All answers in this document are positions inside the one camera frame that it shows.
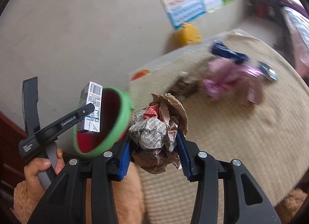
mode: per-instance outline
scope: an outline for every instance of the white box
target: white box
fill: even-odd
[[[79,107],[93,103],[95,110],[77,124],[79,132],[100,132],[100,110],[103,87],[95,82],[89,82],[81,91]]]

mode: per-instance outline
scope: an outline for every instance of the crumpled newspaper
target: crumpled newspaper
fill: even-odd
[[[148,108],[135,113],[129,129],[137,148],[133,152],[135,163],[147,172],[158,174],[172,163],[180,168],[178,153],[174,151],[177,130],[186,135],[188,118],[181,103],[171,94],[152,94]]]

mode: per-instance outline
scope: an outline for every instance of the metal screw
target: metal screw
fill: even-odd
[[[233,165],[240,166],[241,162],[238,159],[233,160]]]
[[[111,151],[106,151],[103,153],[103,156],[106,158],[110,158],[111,156],[113,156],[113,153]]]
[[[77,164],[77,159],[71,159],[70,161],[69,161],[69,164],[70,165],[76,165]]]
[[[206,158],[206,157],[207,157],[207,153],[204,152],[204,151],[200,151],[200,152],[198,153],[198,156],[199,156],[200,158]]]

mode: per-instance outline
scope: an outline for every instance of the white wall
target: white wall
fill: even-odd
[[[235,0],[193,23],[208,37],[243,16]],[[44,127],[76,109],[89,81],[126,89],[127,73],[176,48],[173,32],[159,0],[10,0],[0,16],[0,110],[24,128],[22,81],[38,76]],[[71,136],[59,137],[67,151]]]

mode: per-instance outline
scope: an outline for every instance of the yellow toy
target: yellow toy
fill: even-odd
[[[197,28],[189,22],[183,23],[178,33],[182,45],[197,44],[202,39]]]

